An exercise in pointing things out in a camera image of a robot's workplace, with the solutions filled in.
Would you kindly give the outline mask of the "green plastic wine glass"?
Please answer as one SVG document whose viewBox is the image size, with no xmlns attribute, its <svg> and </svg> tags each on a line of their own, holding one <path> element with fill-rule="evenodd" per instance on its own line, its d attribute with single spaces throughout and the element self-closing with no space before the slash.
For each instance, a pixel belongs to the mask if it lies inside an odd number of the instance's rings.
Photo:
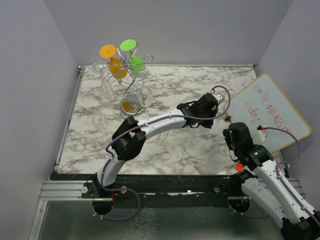
<svg viewBox="0 0 320 240">
<path fill-rule="evenodd" d="M 130 72 L 136 78 L 140 77 L 146 70 L 146 66 L 142 57 L 140 57 L 136 52 L 138 49 L 138 44 L 134 39 L 127 39 L 123 41 L 120 45 L 120 49 L 125 52 L 129 52 L 130 56 L 128 59 L 128 65 Z"/>
</svg>

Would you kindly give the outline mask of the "orange plastic wine glass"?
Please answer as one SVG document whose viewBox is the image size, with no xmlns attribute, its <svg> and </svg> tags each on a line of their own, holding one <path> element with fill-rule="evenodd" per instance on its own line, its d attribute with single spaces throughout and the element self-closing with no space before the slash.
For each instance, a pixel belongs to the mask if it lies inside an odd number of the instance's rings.
<svg viewBox="0 0 320 240">
<path fill-rule="evenodd" d="M 110 59 L 108 63 L 109 71 L 115 79 L 123 79 L 127 74 L 128 70 L 123 69 L 123 64 L 119 58 L 115 57 L 117 53 L 117 47 L 113 44 L 104 45 L 99 54 L 104 59 Z"/>
</svg>

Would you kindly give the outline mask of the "clear wine glass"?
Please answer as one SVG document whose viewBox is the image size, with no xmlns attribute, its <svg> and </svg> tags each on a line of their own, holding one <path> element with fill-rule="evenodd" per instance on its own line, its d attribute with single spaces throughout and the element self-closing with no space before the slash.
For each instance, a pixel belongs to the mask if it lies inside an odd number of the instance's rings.
<svg viewBox="0 0 320 240">
<path fill-rule="evenodd" d="M 105 73 L 108 70 L 108 64 L 105 61 L 97 61 L 93 63 L 91 69 L 95 74 L 100 75 L 101 77 L 100 92 L 106 100 L 111 102 L 114 99 L 114 92 L 105 76 Z"/>
<path fill-rule="evenodd" d="M 144 108 L 150 107 L 153 101 L 152 90 L 150 87 L 145 85 L 145 80 L 148 78 L 149 75 L 150 75 L 150 71 L 146 68 L 142 71 L 139 71 L 136 77 L 141 81 L 141 86 L 137 92 L 138 101 L 140 105 L 143 106 Z"/>
</svg>

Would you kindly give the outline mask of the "clear wine glass front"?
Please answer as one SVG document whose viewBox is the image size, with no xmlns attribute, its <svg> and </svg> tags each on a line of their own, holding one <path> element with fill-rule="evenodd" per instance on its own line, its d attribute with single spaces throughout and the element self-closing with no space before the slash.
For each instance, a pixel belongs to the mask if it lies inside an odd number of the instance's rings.
<svg viewBox="0 0 320 240">
<path fill-rule="evenodd" d="M 137 92 L 138 101 L 140 105 L 143 106 L 144 108 L 150 107 L 153 101 L 152 90 L 150 87 L 145 85 L 145 80 L 148 78 L 149 75 L 150 75 L 150 71 L 146 68 L 142 71 L 139 71 L 136 77 L 141 81 L 141 86 Z"/>
</svg>

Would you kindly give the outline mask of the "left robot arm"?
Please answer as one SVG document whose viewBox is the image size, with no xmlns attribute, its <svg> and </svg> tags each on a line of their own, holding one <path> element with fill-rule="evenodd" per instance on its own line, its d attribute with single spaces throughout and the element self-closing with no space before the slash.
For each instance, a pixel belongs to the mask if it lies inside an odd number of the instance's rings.
<svg viewBox="0 0 320 240">
<path fill-rule="evenodd" d="M 103 187 L 112 185 L 123 165 L 141 153 L 148 139 L 175 129 L 211 129 L 224 100 L 221 94 L 206 93 L 198 100 L 180 103 L 175 109 L 156 117 L 144 120 L 127 117 L 105 148 L 110 157 L 92 180 L 96 190 L 101 192 Z"/>
</svg>

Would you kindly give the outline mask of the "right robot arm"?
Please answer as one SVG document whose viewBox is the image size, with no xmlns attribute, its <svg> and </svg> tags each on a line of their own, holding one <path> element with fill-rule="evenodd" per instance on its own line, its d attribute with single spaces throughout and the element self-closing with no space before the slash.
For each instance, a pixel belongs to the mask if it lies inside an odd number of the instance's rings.
<svg viewBox="0 0 320 240">
<path fill-rule="evenodd" d="M 274 220 L 285 240 L 318 240 L 320 213 L 293 187 L 272 154 L 262 145 L 266 126 L 249 130 L 235 122 L 222 134 L 244 170 L 236 173 L 242 192 Z"/>
</svg>

